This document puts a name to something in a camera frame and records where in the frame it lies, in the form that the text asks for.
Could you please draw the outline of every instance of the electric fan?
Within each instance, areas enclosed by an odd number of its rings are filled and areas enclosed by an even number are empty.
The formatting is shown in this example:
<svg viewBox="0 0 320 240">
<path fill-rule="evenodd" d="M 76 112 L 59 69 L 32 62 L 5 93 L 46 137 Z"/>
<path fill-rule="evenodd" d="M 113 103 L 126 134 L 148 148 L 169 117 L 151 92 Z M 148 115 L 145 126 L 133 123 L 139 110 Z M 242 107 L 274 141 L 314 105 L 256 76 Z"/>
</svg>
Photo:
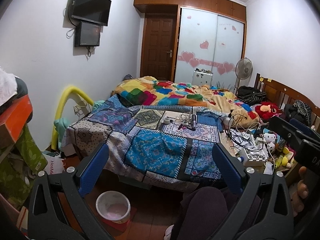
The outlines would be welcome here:
<svg viewBox="0 0 320 240">
<path fill-rule="evenodd" d="M 241 60 L 239 60 L 237 65 L 236 65 L 237 80 L 236 80 L 236 84 L 235 84 L 235 88 L 234 88 L 234 92 L 233 93 L 235 93 L 236 90 L 238 90 L 240 80 L 245 80 L 245 79 L 249 78 L 251 74 L 252 74 L 252 62 L 251 62 L 251 60 L 249 60 L 246 57 L 242 58 Z"/>
</svg>

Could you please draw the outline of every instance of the frosted glass door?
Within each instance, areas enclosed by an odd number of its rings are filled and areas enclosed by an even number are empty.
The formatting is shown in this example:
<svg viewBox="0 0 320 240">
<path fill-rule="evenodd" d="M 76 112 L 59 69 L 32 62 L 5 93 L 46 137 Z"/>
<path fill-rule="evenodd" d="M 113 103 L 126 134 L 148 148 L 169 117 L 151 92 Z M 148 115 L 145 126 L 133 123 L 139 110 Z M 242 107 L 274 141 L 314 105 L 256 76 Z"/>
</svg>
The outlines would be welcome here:
<svg viewBox="0 0 320 240">
<path fill-rule="evenodd" d="M 191 83 L 196 68 L 211 70 L 216 44 L 215 13 L 183 8 L 174 81 Z"/>
<path fill-rule="evenodd" d="M 241 59 L 243 31 L 243 23 L 218 16 L 212 86 L 233 90 L 236 83 L 235 67 Z"/>
</svg>

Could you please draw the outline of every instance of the colorful patchwork quilt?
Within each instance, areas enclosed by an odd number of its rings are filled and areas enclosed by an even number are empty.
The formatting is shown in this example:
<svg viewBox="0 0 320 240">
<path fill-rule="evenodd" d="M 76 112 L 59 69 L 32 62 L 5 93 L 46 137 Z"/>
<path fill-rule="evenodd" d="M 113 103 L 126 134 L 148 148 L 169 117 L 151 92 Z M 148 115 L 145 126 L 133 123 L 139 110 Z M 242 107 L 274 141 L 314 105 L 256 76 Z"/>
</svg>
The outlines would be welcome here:
<svg viewBox="0 0 320 240">
<path fill-rule="evenodd" d="M 199 116 L 196 131 L 179 129 L 176 118 L 193 110 Z M 172 120 L 168 125 L 163 124 L 166 117 Z M 217 112 L 205 107 L 125 107 L 114 95 L 70 125 L 62 147 L 73 144 L 85 157 L 105 142 L 105 169 L 149 185 L 192 192 L 199 183 L 215 186 L 223 181 L 212 159 L 212 146 L 220 142 L 219 123 Z"/>
<path fill-rule="evenodd" d="M 146 76 L 123 81 L 114 93 L 134 106 L 202 106 L 226 114 L 233 110 L 236 122 L 244 128 L 259 121 L 257 113 L 233 93 L 227 90 L 212 90 L 207 85 L 198 87 L 190 83 L 176 84 Z"/>
</svg>

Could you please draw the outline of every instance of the wooden floor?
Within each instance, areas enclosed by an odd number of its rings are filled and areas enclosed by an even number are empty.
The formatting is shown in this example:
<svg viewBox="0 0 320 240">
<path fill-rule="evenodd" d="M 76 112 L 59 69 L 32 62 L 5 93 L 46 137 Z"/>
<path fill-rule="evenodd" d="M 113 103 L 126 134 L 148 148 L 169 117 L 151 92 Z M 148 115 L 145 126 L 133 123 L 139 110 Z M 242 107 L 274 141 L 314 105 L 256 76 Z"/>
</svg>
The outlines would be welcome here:
<svg viewBox="0 0 320 240">
<path fill-rule="evenodd" d="M 129 199 L 131 206 L 137 208 L 137 213 L 125 232 L 103 223 L 96 211 L 96 199 L 108 190 L 123 193 Z M 81 231 L 63 194 L 60 194 L 60 199 L 71 226 Z M 103 170 L 94 189 L 85 196 L 85 200 L 104 228 L 116 240 L 162 240 L 165 230 L 174 224 L 177 218 L 182 192 L 158 187 L 152 187 L 149 191 L 137 188 L 119 182 L 118 176 Z"/>
</svg>

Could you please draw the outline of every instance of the wall-mounted tv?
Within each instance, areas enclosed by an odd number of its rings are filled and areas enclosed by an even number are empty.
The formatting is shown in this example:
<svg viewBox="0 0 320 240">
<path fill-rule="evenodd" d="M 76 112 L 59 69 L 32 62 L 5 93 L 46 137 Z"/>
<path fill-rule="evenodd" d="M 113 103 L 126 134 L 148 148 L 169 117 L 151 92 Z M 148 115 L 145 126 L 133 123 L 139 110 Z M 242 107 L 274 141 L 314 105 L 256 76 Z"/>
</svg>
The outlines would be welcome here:
<svg viewBox="0 0 320 240">
<path fill-rule="evenodd" d="M 74 0 L 71 17 L 108 26 L 111 0 Z"/>
</svg>

